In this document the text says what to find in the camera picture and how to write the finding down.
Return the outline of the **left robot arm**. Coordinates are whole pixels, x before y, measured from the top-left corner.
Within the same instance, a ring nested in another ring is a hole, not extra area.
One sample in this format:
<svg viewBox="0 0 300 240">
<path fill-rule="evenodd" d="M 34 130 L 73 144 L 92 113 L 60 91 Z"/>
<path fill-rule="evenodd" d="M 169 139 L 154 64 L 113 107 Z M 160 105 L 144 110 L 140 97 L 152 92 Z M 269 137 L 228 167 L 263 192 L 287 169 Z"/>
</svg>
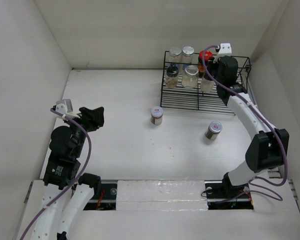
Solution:
<svg viewBox="0 0 300 240">
<path fill-rule="evenodd" d="M 86 173 L 92 153 L 90 132 L 104 125 L 104 107 L 81 107 L 74 114 L 64 103 L 50 110 L 64 121 L 50 135 L 50 155 L 43 177 L 40 211 L 20 239 L 67 240 L 91 198 L 101 194 L 101 178 Z"/>
</svg>

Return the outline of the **glass jar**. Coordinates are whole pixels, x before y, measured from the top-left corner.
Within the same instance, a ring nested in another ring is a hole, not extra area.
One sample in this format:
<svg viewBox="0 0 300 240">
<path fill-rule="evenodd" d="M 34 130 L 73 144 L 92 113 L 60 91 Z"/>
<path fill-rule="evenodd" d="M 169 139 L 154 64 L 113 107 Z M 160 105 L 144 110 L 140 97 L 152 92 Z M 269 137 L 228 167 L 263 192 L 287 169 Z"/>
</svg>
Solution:
<svg viewBox="0 0 300 240">
<path fill-rule="evenodd" d="M 185 89 L 194 89 L 198 85 L 199 69 L 196 65 L 188 65 L 182 75 L 181 85 Z"/>
</svg>

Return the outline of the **white lid dark jar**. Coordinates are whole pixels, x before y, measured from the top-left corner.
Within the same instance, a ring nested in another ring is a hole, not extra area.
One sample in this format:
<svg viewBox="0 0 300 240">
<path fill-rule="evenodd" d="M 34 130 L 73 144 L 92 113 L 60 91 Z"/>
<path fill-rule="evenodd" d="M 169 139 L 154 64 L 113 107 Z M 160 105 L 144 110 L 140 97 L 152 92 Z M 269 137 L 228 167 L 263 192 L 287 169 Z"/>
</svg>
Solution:
<svg viewBox="0 0 300 240">
<path fill-rule="evenodd" d="M 151 109 L 150 114 L 151 114 L 150 121 L 151 121 L 152 124 L 160 125 L 162 123 L 163 109 L 160 106 L 154 106 Z"/>
</svg>

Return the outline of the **black cap white bottle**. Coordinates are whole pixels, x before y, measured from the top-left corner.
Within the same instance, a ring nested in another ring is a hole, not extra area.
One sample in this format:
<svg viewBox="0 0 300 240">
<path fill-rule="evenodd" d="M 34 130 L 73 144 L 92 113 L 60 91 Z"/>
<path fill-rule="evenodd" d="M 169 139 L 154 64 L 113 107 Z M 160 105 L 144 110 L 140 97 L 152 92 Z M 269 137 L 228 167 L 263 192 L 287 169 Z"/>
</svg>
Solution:
<svg viewBox="0 0 300 240">
<path fill-rule="evenodd" d="M 210 93 L 213 90 L 214 85 L 215 82 L 208 75 L 203 75 L 200 84 L 200 89 L 203 93 Z"/>
</svg>

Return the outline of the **silver lid spice shaker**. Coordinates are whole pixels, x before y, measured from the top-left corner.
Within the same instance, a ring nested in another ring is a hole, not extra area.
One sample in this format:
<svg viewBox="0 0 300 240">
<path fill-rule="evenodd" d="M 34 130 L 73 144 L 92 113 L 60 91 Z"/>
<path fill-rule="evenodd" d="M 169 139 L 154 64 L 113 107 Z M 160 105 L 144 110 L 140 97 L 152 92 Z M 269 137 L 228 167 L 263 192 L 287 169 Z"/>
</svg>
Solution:
<svg viewBox="0 0 300 240">
<path fill-rule="evenodd" d="M 179 67 L 182 57 L 182 49 L 176 46 L 170 48 L 168 53 L 168 66 L 176 65 Z"/>
</svg>

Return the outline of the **black cap beige bottle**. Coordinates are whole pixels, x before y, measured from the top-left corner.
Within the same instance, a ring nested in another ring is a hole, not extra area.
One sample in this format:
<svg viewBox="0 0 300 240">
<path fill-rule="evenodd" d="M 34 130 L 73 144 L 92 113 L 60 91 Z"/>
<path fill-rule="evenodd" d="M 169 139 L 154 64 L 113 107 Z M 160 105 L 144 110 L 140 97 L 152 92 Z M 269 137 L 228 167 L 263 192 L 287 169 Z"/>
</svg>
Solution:
<svg viewBox="0 0 300 240">
<path fill-rule="evenodd" d="M 178 84 L 179 68 L 175 63 L 171 63 L 166 69 L 165 85 L 167 88 L 175 88 Z"/>
</svg>

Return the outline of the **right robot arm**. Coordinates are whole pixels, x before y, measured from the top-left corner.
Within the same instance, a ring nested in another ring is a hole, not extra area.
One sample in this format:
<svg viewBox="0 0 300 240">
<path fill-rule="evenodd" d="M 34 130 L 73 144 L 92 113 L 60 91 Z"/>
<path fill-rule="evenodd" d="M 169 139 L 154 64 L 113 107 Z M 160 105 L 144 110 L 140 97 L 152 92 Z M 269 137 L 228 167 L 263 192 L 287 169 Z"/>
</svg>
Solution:
<svg viewBox="0 0 300 240">
<path fill-rule="evenodd" d="M 261 172 L 283 166 L 288 169 L 289 133 L 271 124 L 252 103 L 247 90 L 237 83 L 238 61 L 233 56 L 209 57 L 204 63 L 204 78 L 214 81 L 217 95 L 230 108 L 247 130 L 251 143 L 244 161 L 222 179 L 221 191 L 235 197 Z"/>
</svg>

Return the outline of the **red lid sauce jar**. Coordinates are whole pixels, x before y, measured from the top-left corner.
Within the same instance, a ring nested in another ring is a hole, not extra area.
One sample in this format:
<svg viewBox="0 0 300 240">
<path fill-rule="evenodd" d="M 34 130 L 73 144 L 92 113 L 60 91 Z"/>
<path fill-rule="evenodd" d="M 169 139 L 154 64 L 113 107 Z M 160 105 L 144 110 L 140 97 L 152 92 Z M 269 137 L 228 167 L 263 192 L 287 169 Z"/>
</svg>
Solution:
<svg viewBox="0 0 300 240">
<path fill-rule="evenodd" d="M 206 65 L 208 64 L 208 61 L 210 58 L 213 57 L 213 53 L 207 50 L 204 52 L 203 50 L 199 53 L 198 56 L 198 71 L 199 71 L 199 78 L 202 78 L 205 73 L 205 68 L 203 66 L 203 63 Z"/>
</svg>

